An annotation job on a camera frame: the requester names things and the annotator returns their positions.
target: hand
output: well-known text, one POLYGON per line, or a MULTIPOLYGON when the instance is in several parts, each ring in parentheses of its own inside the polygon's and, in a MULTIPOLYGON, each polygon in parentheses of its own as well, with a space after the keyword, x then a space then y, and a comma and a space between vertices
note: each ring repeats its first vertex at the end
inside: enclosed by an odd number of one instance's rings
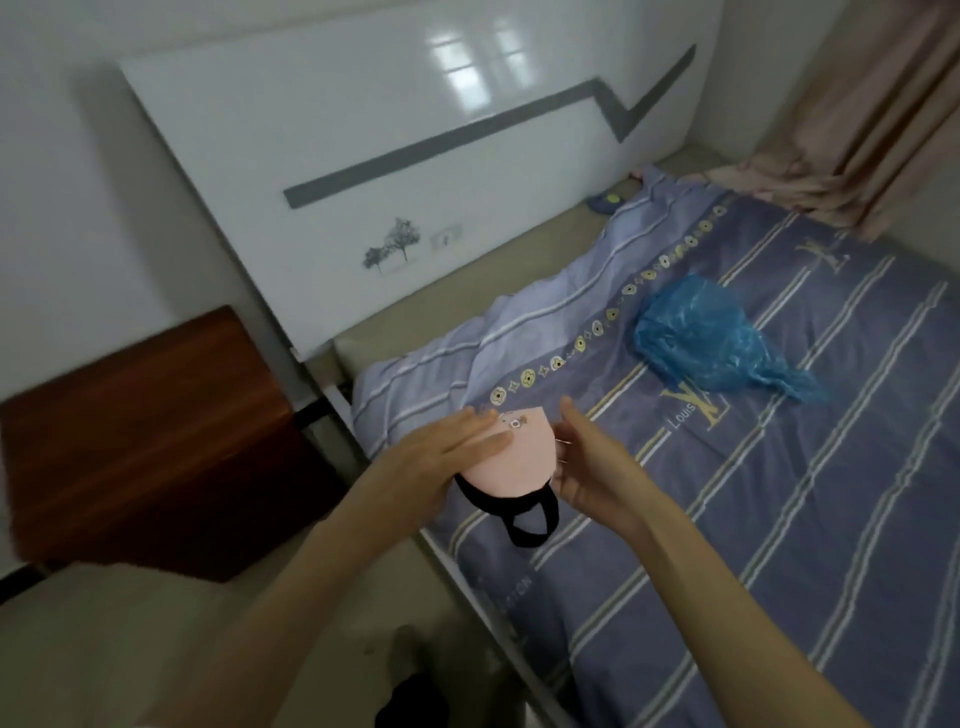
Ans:
POLYGON ((585 516, 602 523, 628 542, 642 527, 639 498, 644 488, 656 487, 629 452, 586 416, 570 397, 560 400, 563 420, 554 425, 564 446, 565 460, 553 478, 563 500, 585 516))
POLYGON ((409 433, 373 461, 328 520, 355 543, 362 539, 371 558, 412 536, 440 513, 454 474, 510 445, 513 432, 468 442, 496 416, 467 407, 409 433))

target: person's left hand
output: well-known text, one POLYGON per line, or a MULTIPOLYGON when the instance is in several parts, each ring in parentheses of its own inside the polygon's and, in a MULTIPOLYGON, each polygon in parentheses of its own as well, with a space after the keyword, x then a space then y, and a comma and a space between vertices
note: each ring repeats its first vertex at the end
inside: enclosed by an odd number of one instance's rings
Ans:
POLYGON ((453 475, 506 448, 512 432, 468 443, 496 420, 472 407, 425 425, 383 452, 330 516, 376 556, 437 517, 453 475))

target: bed sheet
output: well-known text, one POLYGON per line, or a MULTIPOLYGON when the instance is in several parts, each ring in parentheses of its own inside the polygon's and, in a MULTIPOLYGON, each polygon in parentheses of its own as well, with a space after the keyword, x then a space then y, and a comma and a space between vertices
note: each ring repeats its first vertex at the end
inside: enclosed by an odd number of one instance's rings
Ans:
MULTIPOLYGON (((956 282, 752 198, 653 168, 644 179, 559 275, 367 370, 361 445, 374 456, 466 403, 553 416, 569 394, 874 725, 955 724, 960 695, 942 687, 960 679, 956 282), (630 331, 644 296, 689 273, 729 286, 829 402, 666 390, 630 331)), ((603 527, 564 507, 529 552, 451 489, 431 532, 581 722, 723 724, 643 569, 603 527)))

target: curtain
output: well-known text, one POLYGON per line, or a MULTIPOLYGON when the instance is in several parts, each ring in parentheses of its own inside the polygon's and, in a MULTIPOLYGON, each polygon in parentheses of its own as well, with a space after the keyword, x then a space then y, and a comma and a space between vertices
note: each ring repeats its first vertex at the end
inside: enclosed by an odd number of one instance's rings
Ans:
POLYGON ((854 0, 818 59, 756 154, 704 177, 873 240, 960 148, 960 1, 854 0))

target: wooden nightstand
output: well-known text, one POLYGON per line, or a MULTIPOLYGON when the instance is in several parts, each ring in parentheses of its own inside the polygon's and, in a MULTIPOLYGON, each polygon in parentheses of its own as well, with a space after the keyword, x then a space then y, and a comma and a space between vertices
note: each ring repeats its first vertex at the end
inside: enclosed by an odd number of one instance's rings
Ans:
POLYGON ((226 581, 346 490, 228 307, 0 404, 0 437, 30 562, 226 581))

